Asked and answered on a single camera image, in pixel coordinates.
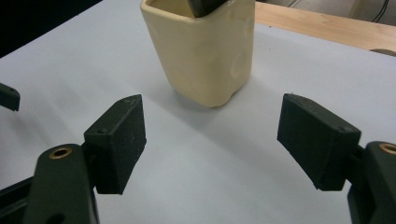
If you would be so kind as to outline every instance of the wooden strip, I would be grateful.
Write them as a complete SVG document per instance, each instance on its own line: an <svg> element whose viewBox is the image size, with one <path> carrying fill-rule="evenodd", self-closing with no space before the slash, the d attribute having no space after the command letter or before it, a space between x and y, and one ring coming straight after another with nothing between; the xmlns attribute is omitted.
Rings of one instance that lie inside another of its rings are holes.
<svg viewBox="0 0 396 224"><path fill-rule="evenodd" d="M361 49L396 51L396 27L256 3L256 22Z"/></svg>

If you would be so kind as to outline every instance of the black object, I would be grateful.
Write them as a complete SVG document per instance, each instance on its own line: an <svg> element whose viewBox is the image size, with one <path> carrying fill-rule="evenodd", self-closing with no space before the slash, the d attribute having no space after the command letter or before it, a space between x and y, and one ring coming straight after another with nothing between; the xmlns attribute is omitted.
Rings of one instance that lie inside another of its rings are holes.
<svg viewBox="0 0 396 224"><path fill-rule="evenodd" d="M146 144L141 96L117 101L85 137L45 151L33 177L0 190L0 223L99 223L92 189L122 194Z"/></svg>
<svg viewBox="0 0 396 224"><path fill-rule="evenodd" d="M101 0L0 0L0 58Z"/></svg>
<svg viewBox="0 0 396 224"><path fill-rule="evenodd" d="M396 145L358 143L361 132L317 103L285 94L277 140L315 187L341 190L345 180L354 224L396 223Z"/></svg>
<svg viewBox="0 0 396 224"><path fill-rule="evenodd" d="M10 110L20 109L20 94L13 88L0 83L0 105Z"/></svg>
<svg viewBox="0 0 396 224"><path fill-rule="evenodd" d="M196 18L208 15L227 0L189 0L190 9Z"/></svg>

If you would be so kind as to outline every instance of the cream ceramic container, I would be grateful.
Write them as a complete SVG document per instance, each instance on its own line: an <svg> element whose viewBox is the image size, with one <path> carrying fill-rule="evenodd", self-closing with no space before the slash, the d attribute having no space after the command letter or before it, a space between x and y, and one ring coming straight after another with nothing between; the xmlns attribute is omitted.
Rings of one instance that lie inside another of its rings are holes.
<svg viewBox="0 0 396 224"><path fill-rule="evenodd" d="M194 18L188 0L143 0L140 7L169 83L198 104L224 105L248 80L254 0L229 0Z"/></svg>

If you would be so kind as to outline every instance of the beige cup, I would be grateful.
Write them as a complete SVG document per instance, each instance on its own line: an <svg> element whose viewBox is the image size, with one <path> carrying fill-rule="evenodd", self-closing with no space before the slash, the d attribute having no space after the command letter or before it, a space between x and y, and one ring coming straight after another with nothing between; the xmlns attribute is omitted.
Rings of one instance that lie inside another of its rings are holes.
<svg viewBox="0 0 396 224"><path fill-rule="evenodd" d="M229 0L194 18L188 0L142 0L141 11L172 87L198 104L224 105L248 80L254 0Z"/></svg>

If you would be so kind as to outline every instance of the table surface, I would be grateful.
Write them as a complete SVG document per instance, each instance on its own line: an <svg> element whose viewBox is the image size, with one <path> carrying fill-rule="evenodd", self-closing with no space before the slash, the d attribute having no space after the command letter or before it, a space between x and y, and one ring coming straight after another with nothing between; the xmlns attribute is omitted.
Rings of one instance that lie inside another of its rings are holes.
<svg viewBox="0 0 396 224"><path fill-rule="evenodd" d="M117 100L142 94L148 143L122 196L97 195L102 223L350 223L348 184L314 188L276 141L282 96L326 106L396 142L396 58L257 24L251 77L204 108L168 84L139 1L103 1L0 60L21 109L0 107L0 189L46 149L83 143Z"/></svg>
<svg viewBox="0 0 396 224"><path fill-rule="evenodd" d="M396 27L256 3L256 22L361 49L396 52Z"/></svg>

